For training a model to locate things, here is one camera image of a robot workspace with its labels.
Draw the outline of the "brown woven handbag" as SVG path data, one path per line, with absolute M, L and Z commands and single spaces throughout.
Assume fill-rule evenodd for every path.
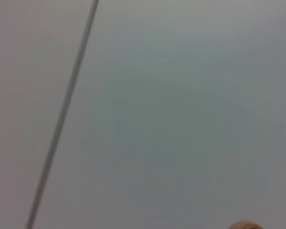
M 263 229 L 263 227 L 249 220 L 240 220 L 230 225 L 228 229 Z

